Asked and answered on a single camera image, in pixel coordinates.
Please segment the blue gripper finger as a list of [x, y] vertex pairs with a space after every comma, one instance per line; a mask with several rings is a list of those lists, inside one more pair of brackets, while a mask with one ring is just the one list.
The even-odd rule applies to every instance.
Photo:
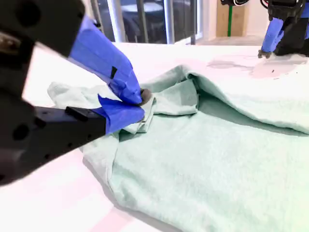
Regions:
[[0, 3], [0, 86], [21, 97], [33, 48], [43, 44], [97, 75], [128, 104], [145, 104], [129, 59], [85, 15], [80, 0], [3, 0]]
[[266, 57], [269, 58], [275, 51], [278, 43], [284, 35], [283, 20], [273, 18], [268, 25], [262, 47], [258, 51], [258, 58]]
[[0, 184], [19, 180], [48, 162], [143, 119], [141, 103], [99, 98], [97, 109], [32, 106], [0, 93]]

